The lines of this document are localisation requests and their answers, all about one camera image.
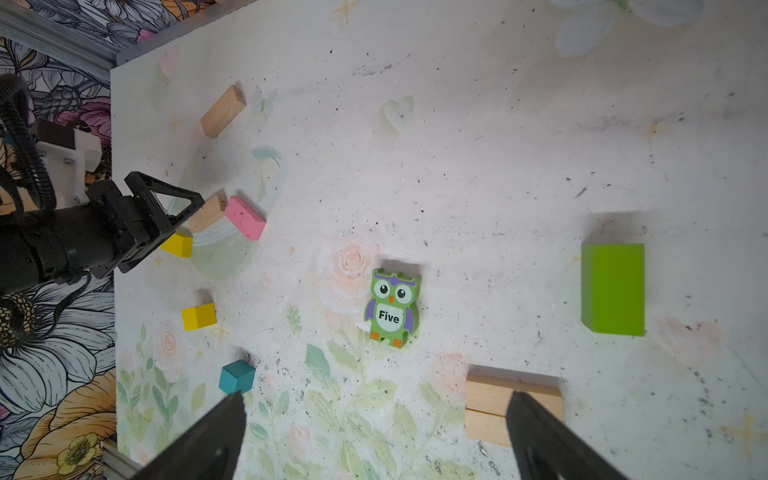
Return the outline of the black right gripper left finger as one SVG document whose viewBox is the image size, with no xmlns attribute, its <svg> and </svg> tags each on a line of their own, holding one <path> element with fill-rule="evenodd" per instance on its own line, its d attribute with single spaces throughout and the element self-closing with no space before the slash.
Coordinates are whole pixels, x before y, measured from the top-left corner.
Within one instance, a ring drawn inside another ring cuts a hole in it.
<svg viewBox="0 0 768 480">
<path fill-rule="evenodd" d="M 233 479 L 246 420 L 243 395 L 229 394 L 133 479 Z"/>
</svg>

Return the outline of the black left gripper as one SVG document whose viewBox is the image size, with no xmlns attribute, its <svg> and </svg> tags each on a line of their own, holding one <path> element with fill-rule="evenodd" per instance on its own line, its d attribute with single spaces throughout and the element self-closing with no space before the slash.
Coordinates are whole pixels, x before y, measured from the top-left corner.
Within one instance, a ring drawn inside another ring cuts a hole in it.
<svg viewBox="0 0 768 480">
<path fill-rule="evenodd" d="M 56 277 L 102 278 L 126 273 L 175 234 L 204 206 L 192 190 L 131 172 L 124 195 L 112 180 L 95 182 L 88 202 L 56 211 Z"/>
</svg>

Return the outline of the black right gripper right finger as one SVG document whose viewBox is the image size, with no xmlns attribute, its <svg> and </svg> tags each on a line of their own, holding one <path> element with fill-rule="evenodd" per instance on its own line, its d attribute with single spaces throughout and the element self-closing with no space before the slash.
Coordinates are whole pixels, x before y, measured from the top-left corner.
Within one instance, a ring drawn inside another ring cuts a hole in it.
<svg viewBox="0 0 768 480">
<path fill-rule="evenodd" d="M 530 394 L 513 393 L 505 419 L 522 479 L 626 480 Z"/>
</svg>

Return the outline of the natural wood block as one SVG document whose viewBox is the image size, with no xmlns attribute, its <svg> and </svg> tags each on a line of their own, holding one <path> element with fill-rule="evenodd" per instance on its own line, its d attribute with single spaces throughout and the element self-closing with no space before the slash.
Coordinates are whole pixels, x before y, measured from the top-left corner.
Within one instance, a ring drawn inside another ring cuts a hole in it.
<svg viewBox="0 0 768 480">
<path fill-rule="evenodd" d="M 218 193 L 209 198 L 203 207 L 197 211 L 186 223 L 187 229 L 192 233 L 199 233 L 212 226 L 218 220 L 225 217 L 228 198 L 223 193 Z"/>
<path fill-rule="evenodd" d="M 507 422 L 503 416 L 466 409 L 465 431 L 472 439 L 512 447 Z"/>
<path fill-rule="evenodd" d="M 203 133 L 216 138 L 246 107 L 239 87 L 231 85 L 206 111 L 200 120 Z"/>
<path fill-rule="evenodd" d="M 466 379 L 466 407 L 469 410 L 504 416 L 514 393 L 531 395 L 561 421 L 565 420 L 563 395 L 558 387 L 469 374 Z"/>
</svg>

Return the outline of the yellow long wood block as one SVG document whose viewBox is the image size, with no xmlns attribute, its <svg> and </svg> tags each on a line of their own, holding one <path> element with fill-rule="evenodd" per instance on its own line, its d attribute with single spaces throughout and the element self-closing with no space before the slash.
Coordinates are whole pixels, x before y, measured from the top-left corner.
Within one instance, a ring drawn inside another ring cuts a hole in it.
<svg viewBox="0 0 768 480">
<path fill-rule="evenodd" d="M 193 237 L 174 233 L 160 245 L 160 249 L 179 258 L 189 258 L 192 254 L 193 244 Z"/>
</svg>

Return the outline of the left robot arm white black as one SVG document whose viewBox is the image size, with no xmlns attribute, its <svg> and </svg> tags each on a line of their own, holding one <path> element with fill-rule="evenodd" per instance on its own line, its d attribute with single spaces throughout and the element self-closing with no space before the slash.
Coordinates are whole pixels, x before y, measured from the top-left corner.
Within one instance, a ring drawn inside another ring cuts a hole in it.
<svg viewBox="0 0 768 480">
<path fill-rule="evenodd" d="M 89 203 L 1 218 L 1 293 L 49 281 L 74 284 L 90 273 L 127 273 L 167 241 L 205 203 L 194 191 L 140 172 L 87 191 Z"/>
</svg>

